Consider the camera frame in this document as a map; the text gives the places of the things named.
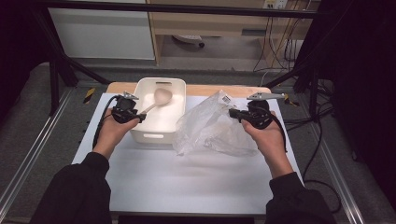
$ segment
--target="gray carpet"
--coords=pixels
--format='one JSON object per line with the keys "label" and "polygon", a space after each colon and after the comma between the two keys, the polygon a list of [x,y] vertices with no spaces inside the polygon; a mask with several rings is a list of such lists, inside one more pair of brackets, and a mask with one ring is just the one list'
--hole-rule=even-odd
{"label": "gray carpet", "polygon": [[[102,69],[96,70],[96,72],[117,81],[137,81],[142,77],[179,77],[183,78],[188,84],[249,86],[256,86],[262,81],[261,74],[244,72],[194,72],[161,69]],[[264,80],[268,81],[270,78],[272,76],[268,76]],[[43,148],[14,204],[12,204],[7,217],[30,217],[52,176],[73,160],[78,149],[78,141],[84,135],[83,131],[88,126],[87,121],[91,119],[99,101],[100,93],[106,91],[106,86],[97,88],[90,103],[84,105],[82,101],[88,88],[78,87],[75,89],[71,101]],[[290,95],[290,99],[292,101],[297,100],[294,94]],[[279,106],[284,119],[304,118],[304,111],[298,106],[285,105],[283,101],[279,101]],[[0,167],[0,190],[2,192],[18,169],[30,145],[35,141],[35,137],[43,127],[49,111],[49,75],[48,71],[41,67],[32,73],[21,94],[21,100],[10,111],[7,121],[0,129],[0,148],[3,158]],[[324,136],[342,170],[363,218],[367,223],[396,223],[394,211],[373,180],[366,165],[351,159],[349,146],[336,118],[328,116],[322,120],[322,124]],[[288,135],[297,163],[300,170],[303,170],[317,143],[312,130],[309,125],[305,125],[290,131]],[[329,184],[332,183],[320,154],[314,159],[307,177]],[[319,189],[331,209],[337,205],[334,194],[328,189],[318,185],[309,184],[307,186]],[[336,213],[335,217],[340,223],[348,221],[343,209]]]}

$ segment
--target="black sleeve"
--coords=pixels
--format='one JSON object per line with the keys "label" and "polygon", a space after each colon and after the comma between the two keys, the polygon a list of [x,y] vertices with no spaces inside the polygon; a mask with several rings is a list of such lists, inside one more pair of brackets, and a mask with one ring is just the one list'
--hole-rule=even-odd
{"label": "black sleeve", "polygon": [[81,164],[65,166],[50,182],[31,224],[110,223],[107,159],[95,152]]}
{"label": "black sleeve", "polygon": [[270,181],[274,198],[267,204],[266,224],[336,223],[322,195],[306,189],[296,173]]}

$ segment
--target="white table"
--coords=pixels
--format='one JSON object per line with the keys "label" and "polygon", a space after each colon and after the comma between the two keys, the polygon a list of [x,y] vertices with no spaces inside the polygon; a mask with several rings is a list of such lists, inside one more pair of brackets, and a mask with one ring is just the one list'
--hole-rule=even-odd
{"label": "white table", "polygon": [[[73,163],[82,162],[92,151],[97,123],[113,95],[102,95]],[[205,98],[188,96],[186,111]],[[269,104],[283,124],[277,101]],[[287,150],[298,172],[288,136]],[[112,212],[259,216],[273,197],[270,171],[261,154],[236,158],[208,150],[177,156],[172,145],[139,144],[127,133],[109,162],[106,180],[112,189]]]}

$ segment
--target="white basket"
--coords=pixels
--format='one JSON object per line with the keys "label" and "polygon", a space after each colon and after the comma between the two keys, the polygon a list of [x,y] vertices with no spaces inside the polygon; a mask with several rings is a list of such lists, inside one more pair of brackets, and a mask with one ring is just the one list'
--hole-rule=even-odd
{"label": "white basket", "polygon": [[172,144],[176,132],[176,123],[186,109],[186,82],[178,78],[145,77],[134,90],[139,97],[135,109],[140,113],[154,104],[154,92],[163,88],[173,93],[172,100],[166,105],[152,108],[146,119],[131,130],[132,136],[139,143]]}

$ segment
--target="clear plastic bag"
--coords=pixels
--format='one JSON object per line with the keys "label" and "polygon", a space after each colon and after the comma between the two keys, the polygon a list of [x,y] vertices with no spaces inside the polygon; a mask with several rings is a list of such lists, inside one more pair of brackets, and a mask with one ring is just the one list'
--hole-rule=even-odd
{"label": "clear plastic bag", "polygon": [[246,106],[238,106],[232,97],[219,91],[184,114],[177,122],[173,140],[177,155],[202,149],[235,157],[258,154],[257,145],[250,135],[237,119],[230,118],[230,108],[246,109]]}

